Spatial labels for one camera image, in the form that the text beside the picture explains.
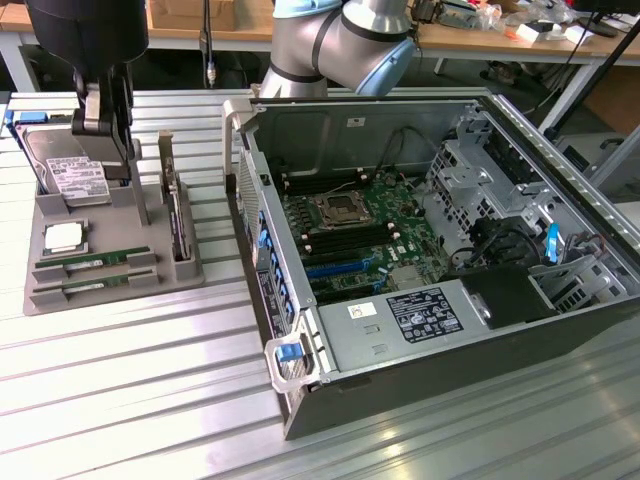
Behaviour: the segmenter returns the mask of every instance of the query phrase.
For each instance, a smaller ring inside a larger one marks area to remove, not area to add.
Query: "motherboard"
[[[318,304],[438,282],[449,257],[424,219],[424,193],[395,168],[344,180],[287,182],[281,196]]]

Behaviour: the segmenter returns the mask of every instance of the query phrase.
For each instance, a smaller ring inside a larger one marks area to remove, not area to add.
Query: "sticker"
[[[387,298],[387,303],[409,343],[464,330],[439,288]]]
[[[347,128],[364,127],[365,120],[364,117],[347,118]]]
[[[65,200],[109,194],[100,162],[92,162],[89,157],[48,158],[47,165]]]
[[[74,270],[84,270],[86,268],[96,268],[102,267],[104,263],[102,260],[91,260],[89,262],[80,262],[80,263],[72,263],[71,265],[67,265],[64,269],[67,272],[73,272]]]
[[[88,290],[97,290],[104,288],[104,283],[92,283],[91,285],[83,285],[82,287],[69,287],[63,289],[64,293],[80,293]]]
[[[349,315],[351,315],[352,319],[370,317],[371,315],[375,315],[376,307],[373,306],[373,303],[361,303],[360,305],[349,305],[347,307],[349,310]]]
[[[273,288],[273,282],[271,281],[269,272],[258,272],[258,284],[262,290],[262,300],[264,302],[265,312],[269,318],[271,333],[274,338],[284,337],[289,333],[291,327],[286,324],[284,316],[280,313],[278,296]]]

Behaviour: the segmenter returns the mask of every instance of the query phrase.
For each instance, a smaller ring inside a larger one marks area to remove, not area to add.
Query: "hard drive label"
[[[387,298],[387,303],[409,343],[464,330],[439,288]]]
[[[109,194],[100,162],[89,157],[48,158],[47,165],[65,200]]]

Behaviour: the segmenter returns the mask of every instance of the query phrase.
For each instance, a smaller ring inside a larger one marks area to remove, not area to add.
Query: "wooden desk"
[[[33,33],[31,20],[24,5],[11,3],[3,8],[0,27],[9,32]],[[235,42],[271,42],[273,30],[273,4],[271,0],[236,0],[237,28],[233,32],[213,32],[213,39]],[[147,9],[149,38],[198,39],[197,30],[154,28],[151,12]]]
[[[592,58],[607,57],[622,38],[623,34],[616,38],[594,36],[586,45],[578,49],[572,63],[588,63]],[[420,46],[426,50],[425,54],[429,54],[429,50],[437,51],[438,58],[443,52],[449,55],[464,52],[464,58],[469,58],[469,55],[474,53],[479,56],[478,59],[482,60],[496,56],[516,56],[523,61],[535,61],[527,60],[526,57],[544,57],[549,58],[549,63],[566,62],[575,48],[575,44],[568,40],[530,44],[521,40],[512,40],[496,31],[457,30],[435,24],[423,25],[420,28]],[[631,44],[623,58],[640,61],[640,38]]]
[[[233,32],[214,31],[214,48],[222,51],[270,51],[272,12],[271,0],[237,0],[237,29]],[[0,53],[16,88],[25,92],[36,91],[37,82],[20,53],[21,46],[38,43],[26,8],[10,4],[0,14]],[[199,49],[198,31],[154,28],[150,15],[148,19],[149,48]],[[555,124],[621,39],[622,34],[615,39],[594,36],[578,49],[571,63],[581,67],[542,123],[541,129]],[[436,73],[442,71],[446,59],[564,63],[575,47],[566,40],[528,44],[495,31],[458,30],[431,24],[421,26],[419,43],[424,57],[438,59]],[[640,65],[640,39],[631,44],[618,65]]]

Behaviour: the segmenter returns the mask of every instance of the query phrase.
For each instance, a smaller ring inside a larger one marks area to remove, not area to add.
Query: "cardboard box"
[[[201,0],[149,0],[154,28],[200,30]],[[235,0],[209,0],[211,27],[214,31],[235,30]]]

